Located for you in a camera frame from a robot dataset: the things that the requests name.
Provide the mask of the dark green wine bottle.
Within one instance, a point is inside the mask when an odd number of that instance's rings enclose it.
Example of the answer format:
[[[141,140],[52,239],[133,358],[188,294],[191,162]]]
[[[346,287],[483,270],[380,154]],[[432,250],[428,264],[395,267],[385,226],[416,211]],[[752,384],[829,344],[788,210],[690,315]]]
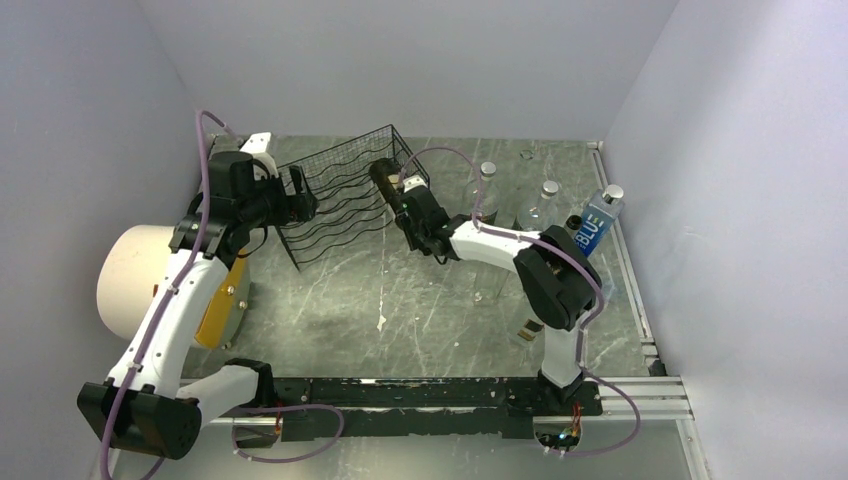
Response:
[[[399,172],[399,167],[389,158],[373,161],[368,170],[369,177],[393,214],[398,214],[402,210],[403,187],[399,180]]]

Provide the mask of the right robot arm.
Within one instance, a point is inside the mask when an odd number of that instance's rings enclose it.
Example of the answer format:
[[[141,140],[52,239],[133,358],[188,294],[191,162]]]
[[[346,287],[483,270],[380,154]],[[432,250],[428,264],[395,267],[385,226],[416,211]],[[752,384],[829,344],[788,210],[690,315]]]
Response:
[[[543,324],[542,406],[562,414],[578,399],[585,328],[605,306],[601,280],[564,228],[504,229],[475,217],[450,217],[425,186],[390,188],[389,201],[410,249],[441,262],[477,261],[516,274],[534,318]]]

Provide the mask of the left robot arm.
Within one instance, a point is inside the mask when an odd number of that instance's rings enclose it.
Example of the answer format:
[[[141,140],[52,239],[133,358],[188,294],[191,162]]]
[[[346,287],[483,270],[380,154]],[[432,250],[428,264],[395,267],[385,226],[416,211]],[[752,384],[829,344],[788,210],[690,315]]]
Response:
[[[269,364],[236,359],[186,388],[181,372],[213,296],[257,228],[315,216],[303,169],[287,180],[256,154],[229,151],[201,162],[201,190],[168,243],[163,280],[141,326],[101,383],[85,383],[77,406],[101,440],[121,449],[181,459],[200,430],[236,409],[261,416],[278,403]]]

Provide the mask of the clear glass bottle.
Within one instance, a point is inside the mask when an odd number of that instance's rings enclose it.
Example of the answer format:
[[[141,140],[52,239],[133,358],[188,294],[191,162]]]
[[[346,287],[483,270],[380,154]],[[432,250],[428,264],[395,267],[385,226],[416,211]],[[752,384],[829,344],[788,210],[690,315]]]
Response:
[[[496,303],[510,275],[509,270],[479,263],[475,270],[472,288],[473,304],[486,306]]]

